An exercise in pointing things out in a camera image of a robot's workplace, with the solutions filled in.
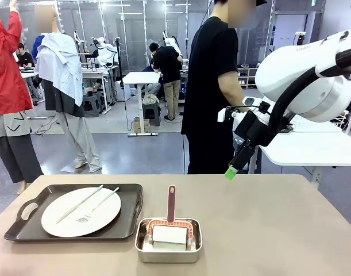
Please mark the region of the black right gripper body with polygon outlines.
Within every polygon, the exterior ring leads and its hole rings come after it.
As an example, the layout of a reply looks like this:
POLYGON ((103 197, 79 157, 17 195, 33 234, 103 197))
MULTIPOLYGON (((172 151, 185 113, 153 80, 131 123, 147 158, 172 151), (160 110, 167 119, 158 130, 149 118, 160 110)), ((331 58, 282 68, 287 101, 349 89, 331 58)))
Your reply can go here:
POLYGON ((261 122, 251 111, 244 115, 234 133, 240 138, 249 141, 250 145, 263 147, 268 146, 278 134, 277 131, 272 131, 268 125, 261 122))

